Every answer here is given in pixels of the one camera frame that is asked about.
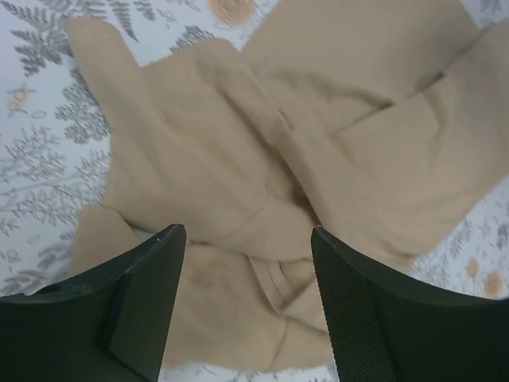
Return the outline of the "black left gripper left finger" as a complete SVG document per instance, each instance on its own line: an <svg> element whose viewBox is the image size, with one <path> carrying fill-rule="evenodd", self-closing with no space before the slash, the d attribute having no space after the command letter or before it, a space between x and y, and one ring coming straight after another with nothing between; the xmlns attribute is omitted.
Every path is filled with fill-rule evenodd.
<svg viewBox="0 0 509 382"><path fill-rule="evenodd" d="M2 380L157 380L185 245L174 224L35 294L3 297Z"/></svg>

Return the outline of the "beige t shirt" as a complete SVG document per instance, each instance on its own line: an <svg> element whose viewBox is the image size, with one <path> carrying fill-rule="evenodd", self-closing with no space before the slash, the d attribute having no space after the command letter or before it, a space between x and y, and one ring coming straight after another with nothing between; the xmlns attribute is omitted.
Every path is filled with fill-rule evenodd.
<svg viewBox="0 0 509 382"><path fill-rule="evenodd" d="M111 131L71 274L183 224L169 365L328 363L313 228L408 271L508 173L508 24L458 1L281 1L243 49L143 67L105 21L67 33Z"/></svg>

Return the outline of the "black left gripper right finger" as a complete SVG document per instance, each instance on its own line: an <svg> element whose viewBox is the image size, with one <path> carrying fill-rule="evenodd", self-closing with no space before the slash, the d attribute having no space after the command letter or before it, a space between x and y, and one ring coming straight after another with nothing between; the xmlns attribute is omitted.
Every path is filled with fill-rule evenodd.
<svg viewBox="0 0 509 382"><path fill-rule="evenodd" d="M507 380L507 300L411 278L323 228L311 246L340 380Z"/></svg>

